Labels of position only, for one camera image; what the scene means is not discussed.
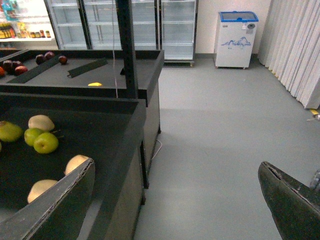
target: grey floor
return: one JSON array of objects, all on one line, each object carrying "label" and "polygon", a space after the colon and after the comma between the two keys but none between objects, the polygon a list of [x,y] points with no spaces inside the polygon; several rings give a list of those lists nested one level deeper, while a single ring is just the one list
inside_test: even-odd
[{"label": "grey floor", "polygon": [[163,146],[134,240],[280,240],[259,165],[308,186],[320,122],[257,60],[246,70],[215,69],[212,59],[164,67],[159,88]]}]

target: blue freezer lid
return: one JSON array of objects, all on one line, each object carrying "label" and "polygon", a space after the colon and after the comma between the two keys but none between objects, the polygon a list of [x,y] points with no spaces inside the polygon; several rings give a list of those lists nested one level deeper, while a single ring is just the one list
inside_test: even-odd
[{"label": "blue freezer lid", "polygon": [[257,15],[252,11],[221,11],[221,22],[259,22]]}]

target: freezer sticker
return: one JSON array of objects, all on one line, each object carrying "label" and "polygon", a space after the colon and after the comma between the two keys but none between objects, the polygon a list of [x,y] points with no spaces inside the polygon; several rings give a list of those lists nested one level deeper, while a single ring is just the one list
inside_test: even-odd
[{"label": "freezer sticker", "polygon": [[241,49],[244,49],[245,46],[251,46],[251,43],[246,39],[245,36],[240,38],[240,40],[235,41],[235,40],[230,40],[227,41],[224,44],[221,44],[222,46],[228,46],[228,49],[232,49],[233,46],[235,47],[240,47]]}]

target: apple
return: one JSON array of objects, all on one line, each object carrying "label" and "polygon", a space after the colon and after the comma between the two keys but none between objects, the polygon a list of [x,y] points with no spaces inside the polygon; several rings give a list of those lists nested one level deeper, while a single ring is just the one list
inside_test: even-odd
[{"label": "apple", "polygon": [[45,191],[47,191],[57,182],[58,182],[57,180],[44,179],[44,180],[37,181],[35,184],[33,184],[29,192],[29,195],[27,197],[28,204],[31,203],[36,198],[38,198],[41,194],[43,194]]},{"label": "apple", "polygon": [[17,141],[24,131],[18,125],[9,121],[0,121],[0,140],[3,142],[15,142]]},{"label": "apple", "polygon": [[46,60],[50,60],[50,59],[52,59],[54,56],[55,56],[55,54],[54,54],[52,51],[48,51],[48,52],[44,55],[44,57],[45,57]]},{"label": "apple", "polygon": [[75,170],[79,165],[84,163],[89,157],[84,156],[84,155],[76,155],[73,158],[69,160],[65,167],[64,174],[68,175],[71,173],[73,170]]},{"label": "apple", "polygon": [[17,76],[19,76],[27,71],[28,71],[28,68],[26,66],[17,66],[14,70],[15,75],[17,75]]},{"label": "apple", "polygon": [[40,134],[33,143],[33,148],[39,154],[49,154],[57,149],[59,145],[58,138],[50,132]]},{"label": "apple", "polygon": [[41,129],[45,132],[49,132],[55,128],[55,124],[46,115],[35,115],[30,117],[28,127]]},{"label": "apple", "polygon": [[45,61],[46,61],[46,58],[43,54],[39,54],[35,57],[35,62],[38,65],[43,64]]},{"label": "apple", "polygon": [[29,146],[33,147],[35,139],[40,134],[43,134],[44,132],[45,131],[43,131],[42,129],[39,129],[39,128],[36,128],[36,127],[28,128],[24,132],[24,141],[26,142],[26,144],[28,144]]},{"label": "apple", "polygon": [[12,61],[12,67],[16,69],[16,67],[24,66],[24,64],[20,61]]},{"label": "apple", "polygon": [[67,61],[68,61],[68,58],[66,56],[59,57],[59,63],[61,63],[62,65],[66,65]]},{"label": "apple", "polygon": [[4,77],[5,75],[5,70],[3,69],[3,67],[0,67],[0,77]]}]

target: electrical cord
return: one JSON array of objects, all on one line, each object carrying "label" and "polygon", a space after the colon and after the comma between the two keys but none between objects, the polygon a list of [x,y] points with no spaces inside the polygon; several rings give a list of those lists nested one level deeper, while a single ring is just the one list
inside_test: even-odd
[{"label": "electrical cord", "polygon": [[162,148],[162,142],[160,142],[158,139],[157,139],[157,142],[160,143],[160,147],[159,147],[159,149],[153,154],[153,157],[151,158],[151,160],[154,159],[154,158],[157,156],[158,152],[159,152],[160,149]]},{"label": "electrical cord", "polygon": [[112,0],[112,56],[113,56],[113,76],[114,76],[114,85],[115,85],[115,96],[118,98],[118,83],[117,83],[117,74],[116,74],[116,57],[115,57],[115,23],[114,23],[114,0]]}]

